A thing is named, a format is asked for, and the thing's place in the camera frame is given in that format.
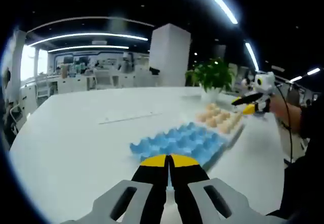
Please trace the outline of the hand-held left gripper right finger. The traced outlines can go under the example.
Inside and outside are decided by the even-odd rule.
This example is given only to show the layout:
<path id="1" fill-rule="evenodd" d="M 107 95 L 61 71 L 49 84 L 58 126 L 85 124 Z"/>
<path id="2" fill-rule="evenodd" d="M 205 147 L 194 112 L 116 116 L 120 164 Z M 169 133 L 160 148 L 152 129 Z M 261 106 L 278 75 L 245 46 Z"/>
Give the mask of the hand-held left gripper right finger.
<path id="1" fill-rule="evenodd" d="M 188 156 L 169 156 L 175 202 L 183 223 L 287 223 L 253 210 L 246 196 L 218 178 L 210 179 Z"/>

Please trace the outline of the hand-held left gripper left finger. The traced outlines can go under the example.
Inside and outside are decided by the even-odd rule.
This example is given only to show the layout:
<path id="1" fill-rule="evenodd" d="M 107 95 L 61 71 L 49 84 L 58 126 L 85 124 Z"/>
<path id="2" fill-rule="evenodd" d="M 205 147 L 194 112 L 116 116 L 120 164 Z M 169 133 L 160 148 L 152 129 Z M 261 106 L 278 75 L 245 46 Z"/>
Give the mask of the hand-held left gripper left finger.
<path id="1" fill-rule="evenodd" d="M 145 159 L 131 180 L 122 180 L 93 202 L 92 210 L 65 223 L 160 223 L 166 202 L 168 157 Z"/>

